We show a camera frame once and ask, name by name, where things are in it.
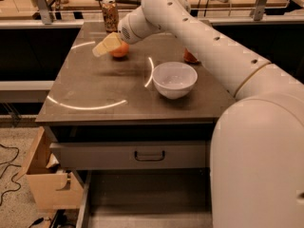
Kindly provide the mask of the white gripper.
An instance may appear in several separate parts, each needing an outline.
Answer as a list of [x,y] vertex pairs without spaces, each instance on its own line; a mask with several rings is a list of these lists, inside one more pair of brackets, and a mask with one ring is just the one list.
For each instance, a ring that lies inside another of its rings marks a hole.
[[119,48],[122,45],[122,40],[128,44],[136,44],[158,32],[158,28],[146,20],[143,9],[138,7],[119,22],[119,34],[117,32],[108,34],[102,42],[92,49],[92,52],[94,56],[100,57]]

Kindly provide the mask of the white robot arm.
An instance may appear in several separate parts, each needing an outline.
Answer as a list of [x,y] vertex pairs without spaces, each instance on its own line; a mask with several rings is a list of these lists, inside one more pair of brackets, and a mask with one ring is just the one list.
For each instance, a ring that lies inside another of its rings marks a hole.
[[235,98],[211,141],[214,228],[304,228],[304,88],[280,67],[190,14],[187,0],[142,0],[100,56],[160,31],[175,35]]

